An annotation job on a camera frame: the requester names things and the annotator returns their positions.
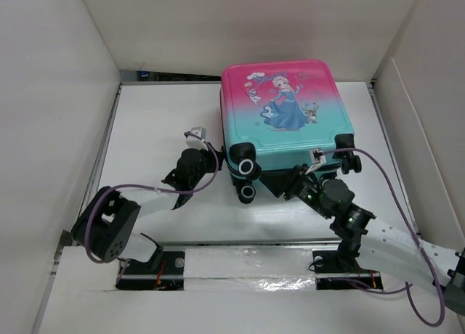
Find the pink and teal kids suitcase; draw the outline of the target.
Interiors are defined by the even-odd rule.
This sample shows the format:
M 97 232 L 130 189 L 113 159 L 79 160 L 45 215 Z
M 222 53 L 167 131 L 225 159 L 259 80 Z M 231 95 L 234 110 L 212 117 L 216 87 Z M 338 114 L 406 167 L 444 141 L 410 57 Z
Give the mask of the pink and teal kids suitcase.
M 355 130 L 323 61 L 231 65 L 219 97 L 225 162 L 242 203 L 254 200 L 262 174 L 309 165 L 311 149 L 330 151 L 318 176 L 361 172 Z

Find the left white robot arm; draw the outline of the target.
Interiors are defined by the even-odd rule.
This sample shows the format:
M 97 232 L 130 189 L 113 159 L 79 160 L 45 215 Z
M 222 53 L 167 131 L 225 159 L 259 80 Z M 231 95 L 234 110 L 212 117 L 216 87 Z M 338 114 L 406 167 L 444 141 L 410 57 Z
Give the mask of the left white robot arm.
M 135 263 L 146 273 L 162 265 L 163 247 L 146 234 L 133 232 L 136 220 L 162 211 L 181 208 L 199 192 L 206 174 L 222 169 L 225 151 L 207 148 L 184 150 L 176 167 L 162 181 L 168 189 L 141 184 L 101 187 L 77 218 L 71 230 L 73 241 L 83 246 L 96 264 L 115 260 Z

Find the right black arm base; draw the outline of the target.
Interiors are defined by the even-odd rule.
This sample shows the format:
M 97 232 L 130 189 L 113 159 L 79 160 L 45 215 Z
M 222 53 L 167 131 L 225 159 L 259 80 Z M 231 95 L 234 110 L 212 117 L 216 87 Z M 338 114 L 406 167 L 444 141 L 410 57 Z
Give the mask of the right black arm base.
M 379 272 L 360 268 L 337 250 L 314 250 L 312 256 L 308 270 L 315 276 L 316 290 L 384 289 Z

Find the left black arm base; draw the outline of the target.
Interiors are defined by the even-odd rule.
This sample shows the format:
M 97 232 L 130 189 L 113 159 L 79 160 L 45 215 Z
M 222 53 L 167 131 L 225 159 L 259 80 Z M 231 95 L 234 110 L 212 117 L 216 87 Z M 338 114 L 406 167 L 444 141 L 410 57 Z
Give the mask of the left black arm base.
M 164 251 L 159 265 L 151 270 L 144 263 L 130 260 L 120 265 L 116 280 L 119 290 L 184 290 L 185 252 Z

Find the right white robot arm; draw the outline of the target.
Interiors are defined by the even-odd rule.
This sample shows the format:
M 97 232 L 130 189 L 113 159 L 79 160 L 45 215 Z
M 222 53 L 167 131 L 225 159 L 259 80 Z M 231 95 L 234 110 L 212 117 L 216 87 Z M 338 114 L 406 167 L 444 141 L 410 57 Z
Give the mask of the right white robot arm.
M 355 194 L 334 175 L 307 173 L 301 166 L 265 174 L 260 182 L 275 197 L 298 198 L 325 219 L 341 238 L 336 263 L 388 274 L 434 295 L 445 307 L 464 314 L 464 254 L 433 245 L 394 228 L 355 204 Z

